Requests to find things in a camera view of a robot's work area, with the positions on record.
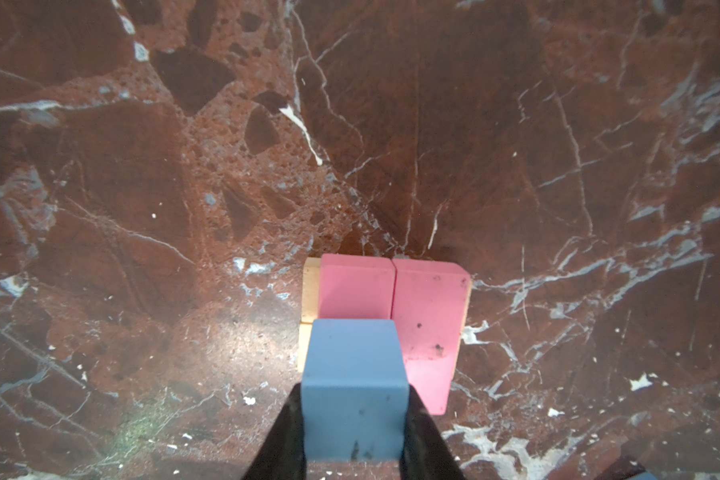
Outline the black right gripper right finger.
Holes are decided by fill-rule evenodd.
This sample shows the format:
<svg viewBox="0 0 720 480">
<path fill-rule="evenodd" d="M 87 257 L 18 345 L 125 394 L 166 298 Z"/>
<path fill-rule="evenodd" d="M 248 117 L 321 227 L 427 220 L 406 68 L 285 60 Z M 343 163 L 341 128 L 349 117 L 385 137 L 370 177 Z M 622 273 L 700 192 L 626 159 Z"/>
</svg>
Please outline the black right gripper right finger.
<svg viewBox="0 0 720 480">
<path fill-rule="evenodd" d="M 402 480 L 465 479 L 413 385 L 409 386 L 403 450 L 398 468 Z"/>
</svg>

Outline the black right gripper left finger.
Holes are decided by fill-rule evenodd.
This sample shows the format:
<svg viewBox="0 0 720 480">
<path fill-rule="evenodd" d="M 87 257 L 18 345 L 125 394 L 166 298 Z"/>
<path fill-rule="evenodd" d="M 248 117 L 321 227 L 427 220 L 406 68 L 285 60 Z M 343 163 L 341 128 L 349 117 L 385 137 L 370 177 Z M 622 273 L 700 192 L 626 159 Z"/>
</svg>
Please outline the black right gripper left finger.
<svg viewBox="0 0 720 480">
<path fill-rule="evenodd" d="M 304 417 L 301 384 L 291 389 L 244 480 L 304 480 Z"/>
</svg>

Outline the light blue cube block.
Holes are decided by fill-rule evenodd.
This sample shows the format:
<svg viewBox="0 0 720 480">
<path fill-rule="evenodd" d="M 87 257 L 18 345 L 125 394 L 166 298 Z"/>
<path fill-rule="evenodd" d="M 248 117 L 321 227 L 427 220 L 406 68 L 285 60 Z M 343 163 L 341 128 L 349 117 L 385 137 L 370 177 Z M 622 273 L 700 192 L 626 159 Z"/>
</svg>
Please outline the light blue cube block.
<svg viewBox="0 0 720 480">
<path fill-rule="evenodd" d="M 398 460 L 409 390 L 393 321 L 316 320 L 301 381 L 306 459 Z"/>
</svg>

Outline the pink block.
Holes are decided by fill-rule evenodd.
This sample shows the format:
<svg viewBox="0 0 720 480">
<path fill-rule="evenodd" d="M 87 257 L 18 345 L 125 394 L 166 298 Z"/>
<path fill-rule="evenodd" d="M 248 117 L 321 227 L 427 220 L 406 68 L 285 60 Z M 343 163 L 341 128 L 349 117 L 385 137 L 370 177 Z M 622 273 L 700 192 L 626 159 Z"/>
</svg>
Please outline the pink block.
<svg viewBox="0 0 720 480">
<path fill-rule="evenodd" d="M 387 258 L 341 254 L 321 257 L 319 319 L 391 318 L 396 269 Z"/>
<path fill-rule="evenodd" d="M 446 413 L 472 291 L 451 262 L 394 259 L 392 320 L 409 383 L 432 415 Z"/>
</svg>

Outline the natural wood long block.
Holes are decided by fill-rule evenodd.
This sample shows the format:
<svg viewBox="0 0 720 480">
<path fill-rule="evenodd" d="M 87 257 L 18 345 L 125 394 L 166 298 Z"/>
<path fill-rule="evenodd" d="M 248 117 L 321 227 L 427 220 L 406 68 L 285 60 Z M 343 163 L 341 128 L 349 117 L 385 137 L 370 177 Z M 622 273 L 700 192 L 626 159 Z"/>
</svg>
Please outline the natural wood long block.
<svg viewBox="0 0 720 480">
<path fill-rule="evenodd" d="M 319 311 L 319 281 L 321 259 L 308 257 L 303 266 L 301 323 L 312 324 Z"/>
</svg>

